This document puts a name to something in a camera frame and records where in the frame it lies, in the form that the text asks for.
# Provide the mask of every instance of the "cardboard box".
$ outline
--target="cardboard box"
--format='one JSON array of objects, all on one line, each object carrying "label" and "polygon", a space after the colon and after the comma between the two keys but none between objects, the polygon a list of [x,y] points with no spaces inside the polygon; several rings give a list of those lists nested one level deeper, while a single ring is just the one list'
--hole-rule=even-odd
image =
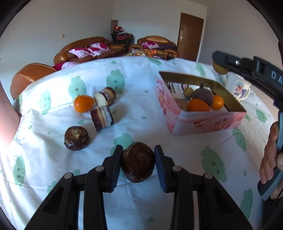
[{"label": "cardboard box", "polygon": [[[179,108],[165,81],[211,88],[224,99],[226,111],[186,112]],[[246,115],[242,105],[220,83],[188,74],[159,72],[156,79],[156,95],[165,115],[168,130],[173,135],[208,133],[238,127]]]}]

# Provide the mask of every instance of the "white wall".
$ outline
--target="white wall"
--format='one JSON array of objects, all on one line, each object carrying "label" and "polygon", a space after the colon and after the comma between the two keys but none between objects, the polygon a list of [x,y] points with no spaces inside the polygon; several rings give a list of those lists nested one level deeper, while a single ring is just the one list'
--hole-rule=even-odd
[{"label": "white wall", "polygon": [[158,35],[177,44],[181,12],[203,18],[204,34],[204,5],[188,0],[113,0],[113,19],[132,33],[135,41],[141,37]]},{"label": "white wall", "polygon": [[[210,1],[199,62],[211,64],[212,53],[221,50],[239,57],[259,56],[282,68],[278,39],[264,17],[247,0]],[[273,101],[252,86],[275,119]]]},{"label": "white wall", "polygon": [[32,0],[0,38],[0,80],[10,101],[16,72],[31,62],[53,66],[54,56],[70,42],[111,39],[112,16],[113,0]]}]

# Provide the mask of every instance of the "cartoon character on mug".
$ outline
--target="cartoon character on mug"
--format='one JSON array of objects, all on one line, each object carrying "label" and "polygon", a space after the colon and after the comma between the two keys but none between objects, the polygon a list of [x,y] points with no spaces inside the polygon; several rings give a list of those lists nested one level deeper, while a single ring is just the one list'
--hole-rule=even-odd
[{"label": "cartoon character on mug", "polygon": [[237,83],[237,88],[235,89],[234,95],[237,96],[239,99],[242,99],[245,93],[247,92],[246,89],[243,89],[244,84],[242,82]]}]

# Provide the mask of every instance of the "brown leather armchair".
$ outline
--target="brown leather armchair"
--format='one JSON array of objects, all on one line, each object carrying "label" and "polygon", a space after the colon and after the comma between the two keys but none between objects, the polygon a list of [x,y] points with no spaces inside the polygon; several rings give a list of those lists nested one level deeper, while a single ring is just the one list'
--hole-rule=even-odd
[{"label": "brown leather armchair", "polygon": [[[141,44],[144,43],[144,42],[147,42],[147,41],[154,41],[158,45],[161,45],[161,44],[176,45],[174,42],[171,42],[168,39],[166,39],[164,37],[161,37],[161,36],[146,36],[144,38],[139,38],[137,40],[137,44],[129,46],[129,50],[132,50],[132,49],[144,50],[144,47]],[[163,54],[164,54],[164,58],[163,59],[165,59],[165,60],[167,60],[167,57],[169,55],[171,55],[173,58],[178,58],[179,57],[178,51],[172,50],[172,49],[165,49],[165,50],[163,50]]]},{"label": "brown leather armchair", "polygon": [[[97,42],[103,42],[105,45],[109,47],[110,50],[104,52],[103,54],[97,57],[88,56],[88,57],[83,57],[81,59],[79,59],[77,56],[69,52],[69,50],[71,49],[88,47],[91,44],[97,43]],[[110,41],[103,37],[85,38],[85,39],[81,39],[81,40],[72,42],[66,45],[65,47],[63,47],[62,50],[58,54],[56,54],[56,56],[54,57],[54,64],[57,65],[59,63],[66,62],[66,61],[75,61],[75,62],[83,63],[83,62],[92,61],[96,59],[112,58],[112,57],[116,57],[118,55],[123,54],[124,52],[127,51],[127,48],[128,47],[125,44],[110,44]]]},{"label": "brown leather armchair", "polygon": [[56,72],[55,69],[45,64],[27,64],[25,67],[20,69],[12,79],[10,86],[12,98],[16,99],[29,84],[54,72]]}]

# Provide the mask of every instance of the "human hand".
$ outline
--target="human hand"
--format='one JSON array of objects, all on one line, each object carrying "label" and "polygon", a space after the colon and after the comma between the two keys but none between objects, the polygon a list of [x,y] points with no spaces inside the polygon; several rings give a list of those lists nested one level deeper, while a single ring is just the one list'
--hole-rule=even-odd
[{"label": "human hand", "polygon": [[[277,122],[273,123],[270,127],[270,134],[268,136],[267,144],[264,148],[264,156],[260,165],[260,180],[262,184],[265,184],[274,175],[275,166],[283,172],[283,153],[277,156],[276,140],[279,136],[279,129]],[[277,198],[281,189],[283,188],[283,181],[279,183],[276,189],[272,192],[271,198]]]}]

